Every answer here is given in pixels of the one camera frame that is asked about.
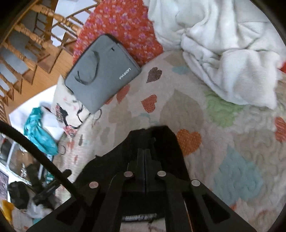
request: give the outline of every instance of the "patterned pillow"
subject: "patterned pillow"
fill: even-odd
[[[80,125],[90,114],[65,86],[65,81],[61,75],[55,90],[51,112],[56,115],[60,126],[70,139],[76,135]]]
[[[142,0],[104,0],[85,22],[74,48],[74,63],[102,34],[111,34],[143,66],[163,52]]]

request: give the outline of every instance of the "wooden staircase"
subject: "wooden staircase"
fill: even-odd
[[[31,84],[23,79],[21,83],[21,93],[13,90],[13,99],[7,97],[7,104],[4,104],[6,115],[9,115],[14,109],[38,93],[56,85],[60,75],[66,76],[72,67],[73,55],[64,47],[60,47],[59,49],[59,56],[50,73],[47,73],[43,68],[38,66],[35,71],[33,83]]]
[[[30,38],[30,41],[25,48],[30,50],[37,57],[37,61],[27,58],[18,51],[10,43],[8,34],[2,39],[0,47],[2,46],[11,51],[17,58],[22,60],[28,68],[25,73],[18,73],[11,64],[8,64],[0,55],[0,63],[3,64],[17,79],[15,83],[11,83],[4,75],[0,74],[0,79],[2,79],[9,87],[9,90],[7,91],[0,85],[0,90],[4,93],[3,97],[0,96],[0,120],[7,123],[10,123],[9,114],[13,110],[38,93],[56,85],[60,75],[63,77],[67,75],[73,65],[73,48],[83,24],[82,22],[78,22],[79,20],[75,17],[77,13],[65,18],[56,14],[52,9],[39,4],[39,0],[34,1],[35,2],[30,4],[29,8],[25,10],[25,13],[32,10],[37,14],[43,14],[49,18],[56,19],[58,21],[56,25],[65,28],[66,33],[64,38],[60,40],[61,46],[55,47],[51,41],[51,36],[54,37],[51,33],[52,27],[49,31],[42,30],[43,33],[38,35],[35,33],[35,30],[30,31],[27,29],[25,25],[21,23],[21,18],[16,20],[10,33],[15,30]],[[91,13],[89,9],[98,4],[99,3],[90,6],[89,8],[85,8],[79,11],[79,13],[82,11]]]

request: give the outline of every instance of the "stair step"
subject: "stair step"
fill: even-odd
[[[7,99],[7,96],[2,97],[2,101],[3,101],[3,103],[4,103],[6,106],[8,106],[8,99]]]
[[[56,60],[57,60],[57,57],[48,55],[38,62],[38,66],[40,66],[47,73],[50,73]]]
[[[12,101],[14,99],[14,89],[10,89],[6,94]]]
[[[21,94],[21,89],[22,89],[22,82],[23,82],[23,80],[21,79],[20,81],[17,81],[13,86],[13,88],[16,90],[16,92],[18,92],[20,94]]]
[[[37,68],[35,69],[35,71],[32,71],[32,70],[29,69],[26,72],[24,72],[24,74],[23,74],[24,80],[26,80],[30,84],[33,84],[33,80],[34,80],[34,77],[35,77],[36,70],[37,70]]]

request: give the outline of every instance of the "teal fabric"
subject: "teal fabric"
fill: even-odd
[[[24,135],[45,154],[56,155],[57,144],[53,137],[46,132],[41,123],[43,112],[40,107],[33,108],[24,125]]]

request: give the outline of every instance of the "yellow cloth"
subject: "yellow cloth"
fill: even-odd
[[[2,213],[6,220],[11,224],[12,223],[12,211],[14,209],[14,205],[6,200],[2,200]]]

